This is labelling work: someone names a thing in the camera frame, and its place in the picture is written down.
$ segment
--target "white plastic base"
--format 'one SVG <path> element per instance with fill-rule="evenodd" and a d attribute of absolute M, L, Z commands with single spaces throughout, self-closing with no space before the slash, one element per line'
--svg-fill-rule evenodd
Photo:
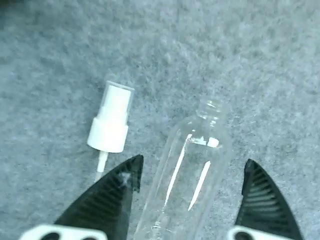
<path fill-rule="evenodd" d="M 19 240 L 108 240 L 106 234 L 99 230 L 42 224 L 26 231 Z"/>
<path fill-rule="evenodd" d="M 238 233 L 245 233 L 251 236 L 251 238 L 237 238 Z M 234 226 L 227 234 L 227 240 L 237 239 L 253 239 L 253 240 L 292 240 L 291 238 L 277 236 L 264 231 L 255 230 L 244 226 Z"/>
<path fill-rule="evenodd" d="M 93 119 L 87 144 L 97 150 L 109 153 L 121 153 L 124 150 L 128 125 L 102 123 Z"/>

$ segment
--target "black ribbed plastic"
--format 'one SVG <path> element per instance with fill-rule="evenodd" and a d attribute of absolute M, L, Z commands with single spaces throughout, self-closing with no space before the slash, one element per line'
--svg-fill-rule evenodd
<path fill-rule="evenodd" d="M 84 192 L 54 224 L 101 230 L 127 240 L 133 191 L 139 192 L 144 157 L 121 163 Z"/>
<path fill-rule="evenodd" d="M 235 225 L 293 240 L 303 239 L 280 190 L 266 171 L 251 159 L 245 165 L 242 195 Z"/>

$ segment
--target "carpet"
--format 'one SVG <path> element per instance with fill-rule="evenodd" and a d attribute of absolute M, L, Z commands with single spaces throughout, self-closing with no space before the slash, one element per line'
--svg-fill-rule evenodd
<path fill-rule="evenodd" d="M 86 141 L 106 80 L 135 88 L 125 150 L 107 162 L 144 155 L 130 236 L 170 130 L 208 96 L 226 105 L 233 158 L 203 239 L 234 223 L 248 158 L 319 239 L 318 1 L 1 2 L 1 239 L 52 223 L 92 184 Z"/>

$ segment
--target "clear plastic bottle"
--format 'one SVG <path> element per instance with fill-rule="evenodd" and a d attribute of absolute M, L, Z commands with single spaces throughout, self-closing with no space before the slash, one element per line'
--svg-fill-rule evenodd
<path fill-rule="evenodd" d="M 134 240 L 194 240 L 231 158 L 218 101 L 202 100 L 172 130 Z"/>

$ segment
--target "spray nozzle cap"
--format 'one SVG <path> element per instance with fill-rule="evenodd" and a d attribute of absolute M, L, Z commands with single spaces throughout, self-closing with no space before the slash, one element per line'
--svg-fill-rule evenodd
<path fill-rule="evenodd" d="M 126 124 L 135 89 L 107 81 L 97 118 Z"/>

